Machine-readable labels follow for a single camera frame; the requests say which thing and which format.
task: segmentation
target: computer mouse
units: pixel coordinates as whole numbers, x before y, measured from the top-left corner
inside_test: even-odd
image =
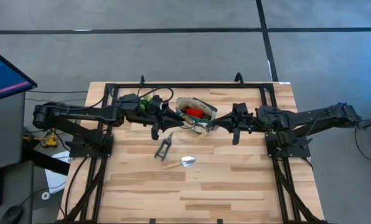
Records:
[[[0,220],[0,224],[18,224],[22,215],[21,206],[12,206],[7,209],[5,214]]]

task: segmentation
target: red object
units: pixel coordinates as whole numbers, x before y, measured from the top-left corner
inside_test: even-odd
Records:
[[[187,109],[187,114],[196,118],[202,118],[204,116],[204,111],[198,108],[189,108]]]

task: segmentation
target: monitor screen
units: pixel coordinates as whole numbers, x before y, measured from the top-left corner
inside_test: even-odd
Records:
[[[0,99],[36,86],[34,81],[0,55]]]

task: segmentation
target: wooden tabletop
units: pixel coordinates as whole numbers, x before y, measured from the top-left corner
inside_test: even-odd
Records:
[[[93,82],[86,105],[92,105],[102,96],[105,83]],[[296,111],[291,85],[274,83],[278,107]],[[173,88],[170,107],[175,108],[176,98],[196,97],[218,109],[218,117],[231,112],[233,103],[247,103],[249,111],[261,105],[258,89]],[[120,95],[137,93],[138,89],[121,89]],[[168,90],[158,90],[165,99]],[[94,121],[82,121],[82,126],[93,129]],[[170,132],[172,146],[167,161],[177,161],[182,156],[194,156],[190,167],[161,169],[160,159],[154,153]],[[160,133],[158,141],[151,139],[151,127],[130,124],[127,121],[113,129],[115,145],[105,173],[99,223],[281,223],[278,194],[271,159],[267,156],[263,133],[242,133],[240,143],[232,145],[232,134],[219,128],[196,141],[195,132],[172,128]],[[68,181],[82,158],[74,159]],[[298,158],[289,159],[294,185],[306,206],[318,218],[324,218],[311,167]],[[72,208],[85,190],[90,159],[76,176],[69,196]],[[65,205],[65,188],[62,207]],[[288,194],[288,213],[292,218]],[[88,218],[92,216],[94,194],[89,203]]]

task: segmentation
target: paper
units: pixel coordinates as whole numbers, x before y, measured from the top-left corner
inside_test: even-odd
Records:
[[[52,157],[57,158],[63,162],[69,163],[69,152],[68,151],[54,154]],[[51,170],[47,170],[47,169],[45,169],[45,172],[46,172],[47,184],[49,185],[49,188],[50,188],[49,189],[50,194],[55,194],[65,188],[66,184],[62,184],[62,183],[67,181],[66,175],[58,174],[58,173],[52,172]]]

